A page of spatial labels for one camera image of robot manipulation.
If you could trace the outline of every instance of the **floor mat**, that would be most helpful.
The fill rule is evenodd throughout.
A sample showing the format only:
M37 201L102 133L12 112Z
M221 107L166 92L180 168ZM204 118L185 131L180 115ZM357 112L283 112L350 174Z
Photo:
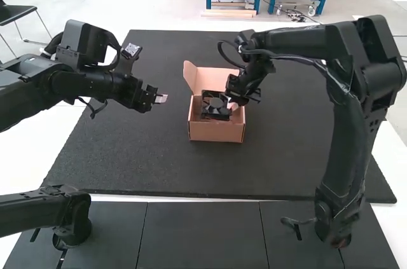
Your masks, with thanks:
M275 63L277 73L261 85L261 103L247 106L242 144L188 140L191 91L183 62L230 67L216 44L235 35L130 31L125 45L143 46L133 74L167 93L167 103L139 114L110 101L94 120L86 109L45 183L67 183L91 193L313 199L328 160L333 107L325 79L312 67ZM238 60L236 52L226 53ZM373 158L366 196L370 202L396 202Z

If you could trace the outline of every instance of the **cardboard box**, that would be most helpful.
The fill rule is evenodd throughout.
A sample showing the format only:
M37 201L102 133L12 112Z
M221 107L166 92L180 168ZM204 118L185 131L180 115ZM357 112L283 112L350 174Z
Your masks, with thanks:
M202 90L224 92L229 74L238 75L238 69L196 67L184 61L184 79L192 91L188 113L188 133L191 141L243 142L245 108L232 112L230 121L201 119Z

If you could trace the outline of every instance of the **caster wheel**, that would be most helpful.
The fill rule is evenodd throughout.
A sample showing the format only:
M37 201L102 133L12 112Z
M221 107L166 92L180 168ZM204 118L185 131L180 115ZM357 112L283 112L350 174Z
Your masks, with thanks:
M308 7L308 16L310 17L315 16L315 8L313 6Z
M281 15L282 5L277 8L277 12L275 13L277 16Z

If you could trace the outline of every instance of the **black chair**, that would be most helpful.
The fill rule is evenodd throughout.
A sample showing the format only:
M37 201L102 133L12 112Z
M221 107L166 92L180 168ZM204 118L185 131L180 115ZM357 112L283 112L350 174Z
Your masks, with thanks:
M5 26L5 25L7 25L9 23L14 22L15 27L17 28L17 31L18 31L18 35L20 35L20 38L21 38L22 41L28 42L28 43L36 43L36 44L39 44L39 45L46 45L46 43L24 39L21 36L20 29L18 28L18 25L16 23L16 21L19 18L25 17L26 15L29 15L30 13L32 13L34 11L37 13L38 18L41 20L41 23L44 25L44 27L46 29L46 32L48 33L48 35L52 39L50 31L46 28L43 19L41 18L41 16L39 15L39 13L37 11L36 6L7 5L3 0L0 0L0 26ZM11 49L10 45L7 43L7 41L3 38L3 36L1 34L0 34L0 37L6 43L7 47L10 49L10 51L13 53L13 55L15 57L17 57L15 55L14 51Z

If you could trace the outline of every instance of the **black robotic arm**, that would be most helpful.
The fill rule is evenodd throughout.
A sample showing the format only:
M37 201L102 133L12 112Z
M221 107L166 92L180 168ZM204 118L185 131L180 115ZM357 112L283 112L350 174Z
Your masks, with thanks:
M275 72L274 60L314 66L325 78L334 105L335 124L328 165L315 192L315 230L322 241L345 247L364 200L364 177L387 109L406 82L406 69L389 26L382 16L355 22L240 33L233 45L243 61L230 75L226 95L243 106L260 101L258 88ZM295 220L282 219L282 223Z
M116 58L112 64L100 66L108 46L116 50ZM98 109L90 107L92 118L108 99L140 113L150 111L167 96L149 85L143 89L142 80L132 76L141 50L131 43L123 50L110 32L68 21L41 56L24 55L0 63L0 132L62 100L74 104L81 96L103 103ZM57 249L75 247L91 233L90 202L88 193L67 185L0 196L0 237L37 229L35 240L40 228L53 228Z

